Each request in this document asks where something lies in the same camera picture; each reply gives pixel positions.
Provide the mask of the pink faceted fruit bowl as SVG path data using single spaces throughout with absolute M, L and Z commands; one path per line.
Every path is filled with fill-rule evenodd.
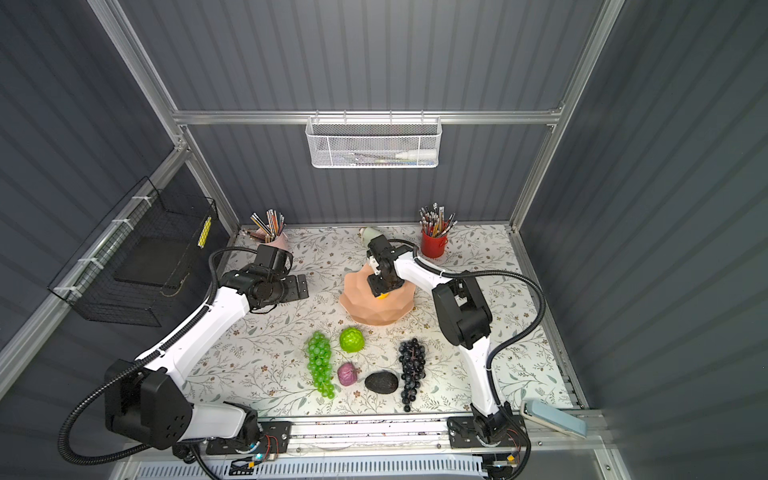
M 394 290 L 385 299 L 373 296 L 367 282 L 372 273 L 369 265 L 344 277 L 339 302 L 356 322 L 369 326 L 386 326 L 406 316 L 414 308 L 416 286 L 411 282 Z

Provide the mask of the green custard apple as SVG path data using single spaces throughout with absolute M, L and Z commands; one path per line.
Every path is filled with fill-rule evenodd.
M 341 332 L 339 344 L 344 352 L 356 353 L 365 347 L 365 337 L 359 329 L 349 327 Z

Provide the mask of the dark purple grape bunch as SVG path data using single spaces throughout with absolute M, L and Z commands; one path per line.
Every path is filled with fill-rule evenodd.
M 421 381 L 425 377 L 426 348 L 418 338 L 411 338 L 400 343 L 398 360 L 402 369 L 403 388 L 400 394 L 403 410 L 412 411 Z

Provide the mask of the green grape bunch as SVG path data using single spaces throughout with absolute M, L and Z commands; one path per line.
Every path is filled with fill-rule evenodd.
M 333 399 L 334 372 L 331 365 L 331 345 L 329 339 L 321 332 L 314 332 L 308 340 L 306 353 L 308 370 L 315 389 L 323 398 Z

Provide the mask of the purple fig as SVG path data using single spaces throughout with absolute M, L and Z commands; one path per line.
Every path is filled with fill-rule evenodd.
M 338 368 L 337 377 L 342 386 L 352 386 L 358 381 L 359 369 L 352 362 L 346 362 Z

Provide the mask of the dark avocado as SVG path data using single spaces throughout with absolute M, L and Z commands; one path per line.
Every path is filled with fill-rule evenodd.
M 376 394 L 392 394 L 399 388 L 399 377 L 390 371 L 374 372 L 365 378 L 364 386 Z

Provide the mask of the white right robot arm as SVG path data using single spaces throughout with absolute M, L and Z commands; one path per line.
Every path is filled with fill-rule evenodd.
M 496 444 L 516 426 L 512 409 L 501 400 L 493 376 L 493 360 L 504 349 L 530 335 L 541 324 L 547 304 L 542 289 L 530 278 L 512 271 L 452 272 L 421 258 L 418 246 L 402 239 L 388 239 L 370 227 L 360 230 L 367 262 L 367 278 L 376 298 L 410 282 L 432 296 L 444 338 L 458 351 L 469 374 L 470 404 L 476 435 L 486 445 Z M 493 315 L 477 282 L 480 277 L 507 277 L 526 284 L 537 299 L 534 320 L 521 332 L 491 346 Z

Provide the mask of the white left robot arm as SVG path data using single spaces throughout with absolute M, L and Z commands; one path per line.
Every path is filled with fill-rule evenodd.
M 253 451 L 265 435 L 258 414 L 233 403 L 193 403 L 182 388 L 204 354 L 248 314 L 268 314 L 278 305 L 308 297 L 305 276 L 292 274 L 292 254 L 260 245 L 252 261 L 217 274 L 218 253 L 208 260 L 211 284 L 199 307 L 168 336 L 132 362 L 117 361 L 105 378 L 105 424 L 109 431 L 151 448 L 217 440 L 230 451 Z

